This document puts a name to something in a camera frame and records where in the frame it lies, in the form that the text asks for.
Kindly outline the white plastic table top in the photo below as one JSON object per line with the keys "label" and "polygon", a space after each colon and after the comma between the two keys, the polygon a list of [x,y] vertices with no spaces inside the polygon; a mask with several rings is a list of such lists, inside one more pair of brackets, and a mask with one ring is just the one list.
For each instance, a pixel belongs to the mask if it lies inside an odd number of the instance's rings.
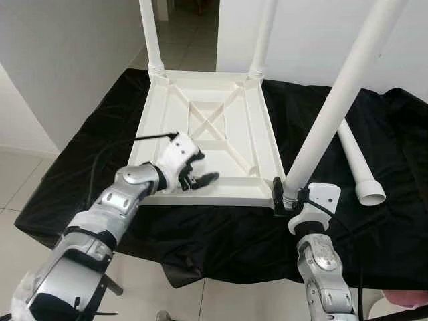
{"label": "white plastic table top", "polygon": [[128,164],[153,163],[179,131],[205,154],[192,164],[192,175],[219,177],[202,189],[158,192],[144,205],[273,205],[272,181],[285,172],[261,80],[229,72],[151,74]]}

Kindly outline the white plastic table leg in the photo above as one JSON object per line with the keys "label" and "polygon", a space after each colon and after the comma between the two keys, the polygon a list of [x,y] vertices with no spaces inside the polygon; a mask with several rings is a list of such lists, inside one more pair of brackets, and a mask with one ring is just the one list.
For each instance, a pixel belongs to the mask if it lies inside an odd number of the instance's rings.
{"label": "white plastic table leg", "polygon": [[146,40],[148,71],[154,76],[164,76],[165,65],[163,65],[161,58],[160,45],[158,42],[158,28],[156,28],[152,0],[138,0],[138,8],[140,8],[144,40]]}
{"label": "white plastic table leg", "polygon": [[308,184],[325,150],[346,118],[361,89],[366,71],[381,55],[381,51],[407,0],[376,0],[357,39],[325,98],[308,136],[284,179],[284,190],[303,189]]}
{"label": "white plastic table leg", "polygon": [[270,32],[276,17],[276,6],[279,0],[263,0],[261,7],[261,16],[259,27],[257,28],[257,36],[253,51],[253,59],[247,75],[251,79],[263,79],[265,77],[265,61],[268,53],[268,45],[270,43]]}
{"label": "white plastic table leg", "polygon": [[351,168],[352,177],[354,177],[354,192],[358,202],[364,206],[382,204],[386,199],[385,190],[374,177],[350,126],[345,120],[340,123],[338,137],[346,155],[346,161]]}

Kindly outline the pink stool seat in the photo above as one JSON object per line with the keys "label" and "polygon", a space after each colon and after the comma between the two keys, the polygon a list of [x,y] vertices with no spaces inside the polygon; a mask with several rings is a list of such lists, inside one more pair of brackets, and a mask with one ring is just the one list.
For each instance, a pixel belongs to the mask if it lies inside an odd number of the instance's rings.
{"label": "pink stool seat", "polygon": [[383,290],[382,292],[389,303],[401,308],[413,310],[428,305],[427,290]]}

